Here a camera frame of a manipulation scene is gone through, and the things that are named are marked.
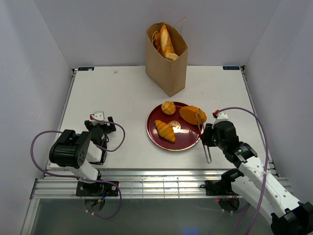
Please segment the oval orange bun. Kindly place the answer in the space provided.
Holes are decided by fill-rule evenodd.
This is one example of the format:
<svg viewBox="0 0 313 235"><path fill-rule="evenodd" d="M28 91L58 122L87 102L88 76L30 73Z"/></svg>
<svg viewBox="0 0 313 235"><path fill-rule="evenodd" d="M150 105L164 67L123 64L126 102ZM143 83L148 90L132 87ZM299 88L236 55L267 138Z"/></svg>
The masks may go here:
<svg viewBox="0 0 313 235"><path fill-rule="evenodd" d="M184 106L179 110L180 116L192 125L202 125L207 121L206 113L195 106Z"/></svg>

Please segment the metal kitchen tongs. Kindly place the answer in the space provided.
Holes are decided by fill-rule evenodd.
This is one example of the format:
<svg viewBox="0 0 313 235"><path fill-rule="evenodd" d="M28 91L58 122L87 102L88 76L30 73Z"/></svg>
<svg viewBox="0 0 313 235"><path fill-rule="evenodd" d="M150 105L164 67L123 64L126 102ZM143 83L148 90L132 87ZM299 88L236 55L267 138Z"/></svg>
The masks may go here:
<svg viewBox="0 0 313 235"><path fill-rule="evenodd" d="M205 158L206 158L206 162L208 164L212 163L212 156L210 153L210 149L207 145L205 145L205 142L202 140L203 139L203 134L205 131L205 127L204 127L204 118L202 116L202 110L200 108L198 108L198 110L196 111L196 121L197 121L197 125L198 125L198 129L200 131L200 139L202 142L202 146L203 146L203 150L204 150L204 154L205 154Z"/></svg>

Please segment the pale crescent bread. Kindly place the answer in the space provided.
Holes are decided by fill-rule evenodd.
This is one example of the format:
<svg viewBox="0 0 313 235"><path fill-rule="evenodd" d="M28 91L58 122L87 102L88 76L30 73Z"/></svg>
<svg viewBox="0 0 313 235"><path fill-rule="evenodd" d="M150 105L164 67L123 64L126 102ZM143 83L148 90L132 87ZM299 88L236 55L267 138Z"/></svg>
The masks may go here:
<svg viewBox="0 0 313 235"><path fill-rule="evenodd" d="M169 59L169 60L171 60L171 61L177 60L178 57L179 57L179 56L178 56L177 54L175 54L175 53L167 53L167 54L165 55L165 58L167 58L167 59Z"/></svg>

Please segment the long baguette bread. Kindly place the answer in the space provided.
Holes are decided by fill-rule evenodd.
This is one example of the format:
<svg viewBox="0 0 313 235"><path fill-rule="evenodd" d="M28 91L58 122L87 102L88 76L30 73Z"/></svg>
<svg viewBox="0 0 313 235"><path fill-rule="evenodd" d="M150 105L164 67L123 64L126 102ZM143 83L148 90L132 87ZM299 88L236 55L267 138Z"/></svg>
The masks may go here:
<svg viewBox="0 0 313 235"><path fill-rule="evenodd" d="M166 25L163 25L160 29L160 45L161 54L166 57L169 53L175 53L173 44L171 42L170 34L167 30Z"/></svg>

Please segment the large braided pastry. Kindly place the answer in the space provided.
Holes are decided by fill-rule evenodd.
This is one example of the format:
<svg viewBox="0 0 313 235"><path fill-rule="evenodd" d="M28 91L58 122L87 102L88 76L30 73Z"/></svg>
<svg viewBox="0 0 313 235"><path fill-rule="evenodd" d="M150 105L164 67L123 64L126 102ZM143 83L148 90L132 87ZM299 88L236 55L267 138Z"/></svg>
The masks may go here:
<svg viewBox="0 0 313 235"><path fill-rule="evenodd" d="M155 47L155 49L161 53L161 43L160 43L160 33L159 32L155 32L152 36L152 43Z"/></svg>

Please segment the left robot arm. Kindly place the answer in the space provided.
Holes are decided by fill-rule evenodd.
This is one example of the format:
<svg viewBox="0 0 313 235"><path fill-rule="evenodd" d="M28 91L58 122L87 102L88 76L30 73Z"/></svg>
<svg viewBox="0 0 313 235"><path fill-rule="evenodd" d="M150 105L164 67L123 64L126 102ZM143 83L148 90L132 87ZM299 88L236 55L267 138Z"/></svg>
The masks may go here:
<svg viewBox="0 0 313 235"><path fill-rule="evenodd" d="M100 171L94 165L102 165L107 157L108 134L116 131L114 124L86 120L87 131L77 134L64 130L50 149L49 160L65 167L79 177L76 196L117 196L118 182L113 184L100 181Z"/></svg>

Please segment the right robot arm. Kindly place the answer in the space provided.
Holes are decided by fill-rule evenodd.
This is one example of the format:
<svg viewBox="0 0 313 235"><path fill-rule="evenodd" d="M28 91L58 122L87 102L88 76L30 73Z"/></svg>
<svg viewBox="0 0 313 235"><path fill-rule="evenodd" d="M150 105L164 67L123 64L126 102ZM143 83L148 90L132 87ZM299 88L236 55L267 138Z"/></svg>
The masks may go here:
<svg viewBox="0 0 313 235"><path fill-rule="evenodd" d="M239 140L230 121L208 123L201 136L207 148L219 148L234 168L222 174L206 190L216 194L238 194L270 222L275 235L307 235L313 231L313 206L303 203L267 171L256 151Z"/></svg>

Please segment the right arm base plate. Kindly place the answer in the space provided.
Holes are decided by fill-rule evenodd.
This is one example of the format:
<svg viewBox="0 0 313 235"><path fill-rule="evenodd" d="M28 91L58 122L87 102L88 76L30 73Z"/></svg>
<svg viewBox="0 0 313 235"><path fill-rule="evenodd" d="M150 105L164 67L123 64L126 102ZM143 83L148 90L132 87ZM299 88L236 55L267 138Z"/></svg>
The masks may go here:
<svg viewBox="0 0 313 235"><path fill-rule="evenodd" d="M206 180L199 186L205 190L206 196L237 196L230 187L222 183L221 180Z"/></svg>

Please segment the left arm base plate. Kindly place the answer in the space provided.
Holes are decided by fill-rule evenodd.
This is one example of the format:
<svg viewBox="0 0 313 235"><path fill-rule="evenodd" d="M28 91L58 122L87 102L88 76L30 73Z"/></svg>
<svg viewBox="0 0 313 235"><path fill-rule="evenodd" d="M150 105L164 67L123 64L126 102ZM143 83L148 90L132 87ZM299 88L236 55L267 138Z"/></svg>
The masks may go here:
<svg viewBox="0 0 313 235"><path fill-rule="evenodd" d="M116 186L108 183L84 183L79 181L75 195L82 197L117 196L118 190Z"/></svg>

